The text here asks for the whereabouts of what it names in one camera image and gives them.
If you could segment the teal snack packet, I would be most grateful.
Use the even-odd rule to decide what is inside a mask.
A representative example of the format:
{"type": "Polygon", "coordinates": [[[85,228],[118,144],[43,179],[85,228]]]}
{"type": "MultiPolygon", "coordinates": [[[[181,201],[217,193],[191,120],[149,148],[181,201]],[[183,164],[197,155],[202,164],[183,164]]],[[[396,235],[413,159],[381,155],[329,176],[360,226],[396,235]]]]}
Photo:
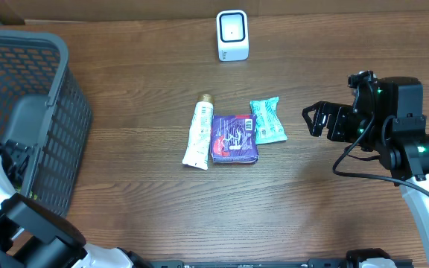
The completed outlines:
{"type": "Polygon", "coordinates": [[[287,141],[284,127],[277,115],[278,103],[279,97],[250,101],[252,113],[256,116],[256,144],[287,141]]]}

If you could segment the purple snack packet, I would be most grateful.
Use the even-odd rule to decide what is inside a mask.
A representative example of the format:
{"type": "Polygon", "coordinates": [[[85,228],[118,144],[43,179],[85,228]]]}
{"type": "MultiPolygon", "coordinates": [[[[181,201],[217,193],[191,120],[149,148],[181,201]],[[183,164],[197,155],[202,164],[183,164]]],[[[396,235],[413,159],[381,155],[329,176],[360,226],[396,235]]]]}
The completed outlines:
{"type": "Polygon", "coordinates": [[[254,163],[256,116],[215,115],[212,121],[211,155],[214,163],[254,163]]]}

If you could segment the white tube gold cap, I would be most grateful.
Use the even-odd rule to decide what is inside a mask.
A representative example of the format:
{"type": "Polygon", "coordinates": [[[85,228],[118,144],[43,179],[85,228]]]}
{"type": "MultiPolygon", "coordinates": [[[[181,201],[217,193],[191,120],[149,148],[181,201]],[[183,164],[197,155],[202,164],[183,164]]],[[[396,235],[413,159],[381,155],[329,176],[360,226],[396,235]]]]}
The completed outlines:
{"type": "Polygon", "coordinates": [[[210,94],[198,96],[189,128],[187,148],[182,159],[184,165],[208,169],[214,103],[214,97],[210,94]]]}

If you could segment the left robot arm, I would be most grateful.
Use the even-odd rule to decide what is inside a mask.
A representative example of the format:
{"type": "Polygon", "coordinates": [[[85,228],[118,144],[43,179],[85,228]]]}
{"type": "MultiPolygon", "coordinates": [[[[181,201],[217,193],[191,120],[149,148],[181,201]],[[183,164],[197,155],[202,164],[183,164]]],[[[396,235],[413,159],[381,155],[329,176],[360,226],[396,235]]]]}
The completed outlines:
{"type": "Polygon", "coordinates": [[[135,252],[87,243],[68,220],[21,195],[16,166],[0,142],[0,267],[150,268],[135,252]]]}

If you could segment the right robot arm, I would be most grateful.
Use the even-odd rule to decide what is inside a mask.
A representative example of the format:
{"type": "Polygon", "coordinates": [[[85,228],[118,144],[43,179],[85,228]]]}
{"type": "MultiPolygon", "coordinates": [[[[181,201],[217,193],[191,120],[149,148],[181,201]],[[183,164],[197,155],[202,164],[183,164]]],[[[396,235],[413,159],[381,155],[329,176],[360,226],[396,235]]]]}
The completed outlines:
{"type": "Polygon", "coordinates": [[[429,134],[423,113],[423,85],[414,77],[377,78],[372,71],[348,78],[351,105],[319,101],[303,109],[312,136],[328,130],[330,141],[348,147],[333,164],[338,176],[375,179],[399,187],[410,209],[429,263],[429,134]],[[342,172],[338,165],[360,147],[390,171],[389,176],[342,172]]]}

